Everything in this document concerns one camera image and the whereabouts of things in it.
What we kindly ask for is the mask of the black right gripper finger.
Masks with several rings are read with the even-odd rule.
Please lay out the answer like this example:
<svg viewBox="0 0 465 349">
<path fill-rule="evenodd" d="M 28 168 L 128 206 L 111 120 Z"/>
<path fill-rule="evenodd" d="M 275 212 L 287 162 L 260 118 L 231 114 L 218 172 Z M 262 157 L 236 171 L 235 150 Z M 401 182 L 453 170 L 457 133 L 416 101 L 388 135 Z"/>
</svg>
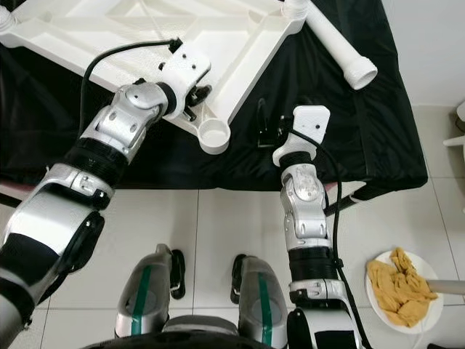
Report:
<svg viewBox="0 0 465 349">
<path fill-rule="evenodd" d="M 268 108 L 264 97 L 258 99 L 256 104 L 256 145 L 259 148 L 268 148 Z"/>
</svg>

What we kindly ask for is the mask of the black cloth table cover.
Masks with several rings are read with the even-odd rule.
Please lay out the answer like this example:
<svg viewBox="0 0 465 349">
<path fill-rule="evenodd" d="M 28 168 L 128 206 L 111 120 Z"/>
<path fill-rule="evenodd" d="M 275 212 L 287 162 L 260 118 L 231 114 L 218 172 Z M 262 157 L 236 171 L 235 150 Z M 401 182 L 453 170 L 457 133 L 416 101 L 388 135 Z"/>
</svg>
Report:
<svg viewBox="0 0 465 349">
<path fill-rule="evenodd" d="M 256 104 L 269 116 L 297 105 L 322 105 L 330 119 L 323 147 L 342 182 L 365 182 L 363 196 L 419 188 L 428 180 L 421 141 L 398 68 L 397 49 L 381 0 L 312 0 L 339 32 L 378 68 L 353 90 L 316 36 L 289 37 L 232 120 L 228 149 L 212 156 L 169 122 L 156 124 L 122 177 L 125 189 L 279 190 L 272 148 L 256 145 Z M 79 74 L 29 49 L 1 49 L 0 176 L 36 184 L 78 136 Z"/>
</svg>

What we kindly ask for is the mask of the silver right robot leg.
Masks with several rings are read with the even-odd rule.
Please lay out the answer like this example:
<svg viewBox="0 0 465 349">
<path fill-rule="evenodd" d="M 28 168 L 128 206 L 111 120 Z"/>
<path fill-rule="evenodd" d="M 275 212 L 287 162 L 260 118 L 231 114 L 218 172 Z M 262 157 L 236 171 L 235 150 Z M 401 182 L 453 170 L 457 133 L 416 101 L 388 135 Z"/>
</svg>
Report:
<svg viewBox="0 0 465 349">
<path fill-rule="evenodd" d="M 268 262 L 252 255 L 237 255 L 230 299 L 238 305 L 239 335 L 275 349 L 288 346 L 288 302 Z"/>
</svg>

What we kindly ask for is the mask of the silver robot leg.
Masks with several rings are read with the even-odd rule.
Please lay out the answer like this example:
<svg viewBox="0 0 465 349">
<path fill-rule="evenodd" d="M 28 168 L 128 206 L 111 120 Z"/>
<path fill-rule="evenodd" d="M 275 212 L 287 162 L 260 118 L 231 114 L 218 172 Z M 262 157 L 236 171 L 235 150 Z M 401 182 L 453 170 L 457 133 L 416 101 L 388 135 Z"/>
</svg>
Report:
<svg viewBox="0 0 465 349">
<path fill-rule="evenodd" d="M 268 262 L 252 255 L 237 255 L 230 299 L 238 305 L 239 335 L 275 349 L 288 346 L 288 302 Z"/>
<path fill-rule="evenodd" d="M 182 250 L 159 244 L 134 267 L 121 293 L 114 335 L 159 332 L 169 320 L 169 305 L 186 294 L 186 264 Z"/>
</svg>

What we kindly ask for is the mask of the white plastic chair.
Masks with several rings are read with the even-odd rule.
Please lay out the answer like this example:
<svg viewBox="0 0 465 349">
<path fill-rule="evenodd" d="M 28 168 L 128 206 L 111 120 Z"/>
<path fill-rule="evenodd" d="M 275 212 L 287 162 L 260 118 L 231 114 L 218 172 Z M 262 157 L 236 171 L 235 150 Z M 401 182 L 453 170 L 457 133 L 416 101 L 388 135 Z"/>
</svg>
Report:
<svg viewBox="0 0 465 349">
<path fill-rule="evenodd" d="M 451 164 L 459 177 L 465 177 L 465 100 L 462 100 L 449 114 L 448 136 L 442 140 L 444 149 L 451 152 Z"/>
</svg>

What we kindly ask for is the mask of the silver left robot leg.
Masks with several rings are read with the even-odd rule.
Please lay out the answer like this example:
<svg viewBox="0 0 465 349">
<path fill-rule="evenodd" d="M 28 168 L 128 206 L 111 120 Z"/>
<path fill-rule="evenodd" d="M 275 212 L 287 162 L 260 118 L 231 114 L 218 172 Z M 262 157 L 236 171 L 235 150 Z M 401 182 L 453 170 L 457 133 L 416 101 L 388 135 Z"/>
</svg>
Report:
<svg viewBox="0 0 465 349">
<path fill-rule="evenodd" d="M 186 264 L 182 250 L 159 244 L 134 267 L 121 293 L 114 335 L 159 332 L 169 320 L 169 305 L 186 294 Z"/>
</svg>

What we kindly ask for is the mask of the black robot waist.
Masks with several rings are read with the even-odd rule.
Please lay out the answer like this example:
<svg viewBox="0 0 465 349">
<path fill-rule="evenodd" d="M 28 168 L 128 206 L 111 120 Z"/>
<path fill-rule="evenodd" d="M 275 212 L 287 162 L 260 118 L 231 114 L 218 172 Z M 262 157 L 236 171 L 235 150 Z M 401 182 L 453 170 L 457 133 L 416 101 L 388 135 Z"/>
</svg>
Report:
<svg viewBox="0 0 465 349">
<path fill-rule="evenodd" d="M 89 345 L 86 349 L 274 349 L 236 334 L 183 330 L 123 337 Z"/>
</svg>

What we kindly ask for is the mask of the grey pole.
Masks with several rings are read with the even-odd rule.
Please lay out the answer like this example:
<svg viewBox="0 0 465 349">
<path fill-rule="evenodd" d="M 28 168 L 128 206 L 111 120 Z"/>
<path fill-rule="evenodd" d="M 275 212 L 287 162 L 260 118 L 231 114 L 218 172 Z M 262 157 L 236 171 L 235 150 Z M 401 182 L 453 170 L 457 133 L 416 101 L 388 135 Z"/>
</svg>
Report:
<svg viewBox="0 0 465 349">
<path fill-rule="evenodd" d="M 465 296 L 465 281 L 428 279 L 429 289 L 433 293 L 458 294 Z"/>
</svg>

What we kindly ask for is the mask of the white round plate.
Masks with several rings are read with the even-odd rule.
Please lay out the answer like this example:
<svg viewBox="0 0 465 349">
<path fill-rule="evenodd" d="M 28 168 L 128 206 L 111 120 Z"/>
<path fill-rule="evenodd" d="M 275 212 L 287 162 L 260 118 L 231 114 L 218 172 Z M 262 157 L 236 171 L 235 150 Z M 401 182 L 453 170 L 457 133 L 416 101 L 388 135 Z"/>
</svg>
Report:
<svg viewBox="0 0 465 349">
<path fill-rule="evenodd" d="M 391 252 L 392 250 L 390 250 L 389 252 L 383 252 L 381 255 L 376 256 L 376 258 L 373 260 L 389 262 L 389 253 Z M 426 260 L 423 260 L 421 257 L 412 252 L 406 252 L 406 254 L 408 254 L 410 260 L 412 260 L 412 262 L 414 263 L 414 266 L 416 267 L 416 270 L 418 270 L 419 275 L 424 277 L 426 280 L 438 279 L 437 273 L 435 273 L 435 270 L 432 269 L 432 266 L 429 265 L 429 263 L 426 262 Z M 385 313 L 382 312 L 381 309 L 379 309 L 378 305 L 375 305 L 374 294 L 371 290 L 371 286 L 369 284 L 368 277 L 366 276 L 366 272 L 365 293 L 366 296 L 368 296 L 369 302 L 371 303 L 371 306 L 373 307 L 376 316 L 378 316 L 379 319 L 381 319 L 381 321 L 385 323 L 385 325 L 388 326 L 390 329 L 393 329 L 396 332 L 401 332 L 403 334 L 423 334 L 425 332 L 428 332 L 428 330 L 432 329 L 433 326 L 437 324 L 437 322 L 440 319 L 442 309 L 444 308 L 444 296 L 442 296 L 442 294 L 436 293 L 438 294 L 438 299 L 435 300 L 429 306 L 429 311 L 425 319 L 423 319 L 422 322 L 418 324 L 418 326 L 415 326 L 415 328 L 403 328 L 402 326 L 395 326 L 392 325 L 392 323 L 389 323 L 389 320 L 387 319 Z"/>
</svg>

